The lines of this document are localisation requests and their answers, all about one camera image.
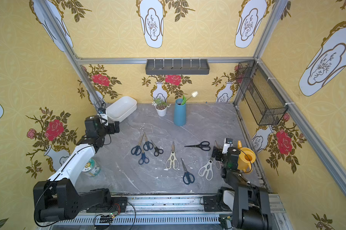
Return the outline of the white kitchen scissors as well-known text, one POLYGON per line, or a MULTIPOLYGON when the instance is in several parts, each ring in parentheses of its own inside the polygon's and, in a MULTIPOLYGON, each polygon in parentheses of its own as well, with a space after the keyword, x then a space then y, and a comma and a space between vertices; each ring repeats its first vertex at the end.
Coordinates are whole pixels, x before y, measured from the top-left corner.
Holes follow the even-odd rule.
POLYGON ((210 158, 208 162, 199 169, 199 176, 205 177, 208 181, 213 178, 213 159, 210 158))

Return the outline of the white plastic storage box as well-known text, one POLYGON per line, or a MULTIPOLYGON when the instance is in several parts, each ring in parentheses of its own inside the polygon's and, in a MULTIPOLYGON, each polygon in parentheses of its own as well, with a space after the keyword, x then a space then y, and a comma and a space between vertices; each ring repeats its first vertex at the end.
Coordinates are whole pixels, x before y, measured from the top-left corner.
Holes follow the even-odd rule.
POLYGON ((110 121, 122 122, 137 109, 137 101, 129 96, 123 96, 106 108, 110 121))

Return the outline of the blue scissors floor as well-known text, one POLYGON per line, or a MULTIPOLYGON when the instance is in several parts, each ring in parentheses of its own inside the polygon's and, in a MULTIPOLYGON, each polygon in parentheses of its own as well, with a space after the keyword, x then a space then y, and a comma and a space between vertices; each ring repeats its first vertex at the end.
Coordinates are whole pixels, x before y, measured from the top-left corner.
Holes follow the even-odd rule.
POLYGON ((195 182, 194 175, 187 170, 187 168, 185 166, 185 163, 184 163, 182 158, 181 158, 181 163, 182 163, 182 166, 183 166, 183 169, 184 169, 184 175, 183 175, 183 182, 184 182, 184 184, 186 184, 186 185, 193 184, 195 182))

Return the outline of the blue scissors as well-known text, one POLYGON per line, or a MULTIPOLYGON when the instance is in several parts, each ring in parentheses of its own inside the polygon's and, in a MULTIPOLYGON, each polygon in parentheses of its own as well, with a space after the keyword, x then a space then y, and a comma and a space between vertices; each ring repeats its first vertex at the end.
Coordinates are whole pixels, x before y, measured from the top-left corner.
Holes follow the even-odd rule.
POLYGON ((148 140, 146 133, 144 133, 144 138, 145 138, 145 143, 143 145, 143 149, 145 151, 152 150, 154 148, 153 143, 148 140))
POLYGON ((131 154, 132 155, 135 155, 135 156, 139 156, 141 153, 142 153, 142 148, 141 148, 141 144, 142 144, 142 141, 144 139, 144 134, 142 134, 139 142, 138 142, 138 145, 134 146, 132 149, 131 149, 131 154))
POLYGON ((146 156, 145 151, 141 151, 141 158, 138 160, 139 165, 148 164, 150 159, 146 156))

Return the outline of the beige kitchen scissors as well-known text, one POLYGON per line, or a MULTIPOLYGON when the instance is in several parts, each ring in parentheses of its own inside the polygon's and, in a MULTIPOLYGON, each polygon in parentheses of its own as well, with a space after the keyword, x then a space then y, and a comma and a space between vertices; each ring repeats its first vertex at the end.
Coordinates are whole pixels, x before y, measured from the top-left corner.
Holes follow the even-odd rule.
POLYGON ((179 169, 179 161, 176 157, 175 143, 174 142, 172 143, 172 149, 171 149, 170 156, 165 163, 165 168, 167 170, 169 170, 169 169, 178 170, 179 169))

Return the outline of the small black scissors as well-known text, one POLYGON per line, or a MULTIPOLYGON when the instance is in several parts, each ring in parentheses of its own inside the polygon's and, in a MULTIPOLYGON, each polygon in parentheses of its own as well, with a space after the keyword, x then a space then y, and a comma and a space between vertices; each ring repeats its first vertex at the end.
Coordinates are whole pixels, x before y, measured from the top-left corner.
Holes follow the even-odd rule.
POLYGON ((163 149, 158 148, 152 140, 151 140, 151 143, 153 144, 153 148, 154 148, 154 154, 153 155, 155 157, 158 157, 159 155, 164 153, 163 149))

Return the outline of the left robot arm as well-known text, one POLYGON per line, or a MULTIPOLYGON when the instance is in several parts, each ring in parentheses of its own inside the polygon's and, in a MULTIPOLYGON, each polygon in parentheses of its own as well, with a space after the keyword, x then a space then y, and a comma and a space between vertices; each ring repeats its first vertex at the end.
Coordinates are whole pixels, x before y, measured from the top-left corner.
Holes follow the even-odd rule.
POLYGON ((74 185, 85 165, 104 145, 105 137, 119 133, 119 122, 109 123, 102 116, 91 116, 85 119, 85 127, 85 135, 77 142, 70 157, 48 180, 34 186, 37 225, 74 219, 85 209, 107 210, 113 206, 109 189, 95 189, 80 195, 74 185))

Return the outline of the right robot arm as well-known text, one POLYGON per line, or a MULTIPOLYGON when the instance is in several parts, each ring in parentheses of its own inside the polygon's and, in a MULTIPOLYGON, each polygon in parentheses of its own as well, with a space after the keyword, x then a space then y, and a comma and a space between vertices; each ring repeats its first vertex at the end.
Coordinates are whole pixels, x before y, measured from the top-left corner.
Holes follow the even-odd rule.
POLYGON ((231 189, 222 191, 222 203, 232 211, 231 224, 240 230, 271 230, 273 221, 268 190, 245 178, 253 170, 255 154, 245 147, 213 148, 212 157, 223 163, 222 178, 231 189))

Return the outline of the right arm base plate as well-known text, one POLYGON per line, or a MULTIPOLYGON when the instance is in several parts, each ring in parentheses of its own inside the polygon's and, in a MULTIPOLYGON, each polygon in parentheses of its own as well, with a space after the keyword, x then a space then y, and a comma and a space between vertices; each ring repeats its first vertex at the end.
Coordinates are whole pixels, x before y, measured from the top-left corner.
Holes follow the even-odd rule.
POLYGON ((218 196, 204 196, 203 202, 205 212, 230 212, 231 208, 223 202, 218 196))

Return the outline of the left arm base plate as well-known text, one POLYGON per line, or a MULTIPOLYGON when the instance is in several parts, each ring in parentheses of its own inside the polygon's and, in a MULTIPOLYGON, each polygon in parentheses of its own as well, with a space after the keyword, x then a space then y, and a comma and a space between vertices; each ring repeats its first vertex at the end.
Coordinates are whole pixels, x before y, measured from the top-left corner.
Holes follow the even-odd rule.
POLYGON ((125 196, 111 197, 107 202, 101 205, 97 205, 86 209, 87 213, 112 213, 117 211, 118 213, 124 213, 127 208, 128 198, 125 196))

